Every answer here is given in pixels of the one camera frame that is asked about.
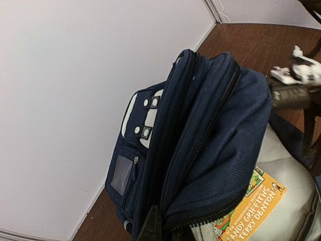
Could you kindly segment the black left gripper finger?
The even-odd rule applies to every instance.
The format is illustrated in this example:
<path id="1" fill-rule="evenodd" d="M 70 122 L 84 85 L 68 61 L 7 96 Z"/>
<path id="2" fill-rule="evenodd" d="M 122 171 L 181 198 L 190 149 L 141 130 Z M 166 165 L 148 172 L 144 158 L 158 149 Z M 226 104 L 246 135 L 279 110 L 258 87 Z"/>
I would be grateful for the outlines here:
<path id="1" fill-rule="evenodd" d="M 165 240 L 165 217 L 159 205 L 153 205 L 141 228 L 138 241 L 163 241 Z"/>

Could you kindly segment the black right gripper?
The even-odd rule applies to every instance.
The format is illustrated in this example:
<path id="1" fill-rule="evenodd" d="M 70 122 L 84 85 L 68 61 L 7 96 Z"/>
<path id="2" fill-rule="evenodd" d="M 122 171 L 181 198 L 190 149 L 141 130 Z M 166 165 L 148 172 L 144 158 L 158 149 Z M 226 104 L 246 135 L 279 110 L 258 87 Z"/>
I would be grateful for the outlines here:
<path id="1" fill-rule="evenodd" d="M 274 109 L 304 110 L 304 134 L 302 152 L 312 158 L 314 166 L 320 164 L 320 137 L 314 138 L 315 118 L 320 117 L 320 86 L 271 82 Z"/>

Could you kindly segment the orange green treehouse book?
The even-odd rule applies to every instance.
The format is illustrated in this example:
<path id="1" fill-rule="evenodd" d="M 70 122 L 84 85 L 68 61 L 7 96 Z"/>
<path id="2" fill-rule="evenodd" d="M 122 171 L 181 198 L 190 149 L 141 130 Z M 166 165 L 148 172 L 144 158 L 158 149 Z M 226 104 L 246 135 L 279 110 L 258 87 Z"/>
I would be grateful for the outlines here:
<path id="1" fill-rule="evenodd" d="M 212 223 L 192 227 L 195 240 L 249 240 L 281 201 L 287 188 L 259 167 L 239 205 Z"/>

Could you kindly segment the navy blue student backpack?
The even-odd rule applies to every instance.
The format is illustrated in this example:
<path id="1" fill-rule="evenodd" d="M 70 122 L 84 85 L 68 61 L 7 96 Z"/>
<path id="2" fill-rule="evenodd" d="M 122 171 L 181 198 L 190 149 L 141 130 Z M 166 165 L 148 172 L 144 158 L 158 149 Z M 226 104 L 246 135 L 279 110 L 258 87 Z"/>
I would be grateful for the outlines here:
<path id="1" fill-rule="evenodd" d="M 303 156 L 304 110 L 274 109 L 272 77 L 184 50 L 166 81 L 131 98 L 106 190 L 137 240 L 153 205 L 165 240 L 195 240 L 243 200 L 257 166 L 287 188 L 249 240 L 320 240 L 320 164 Z"/>

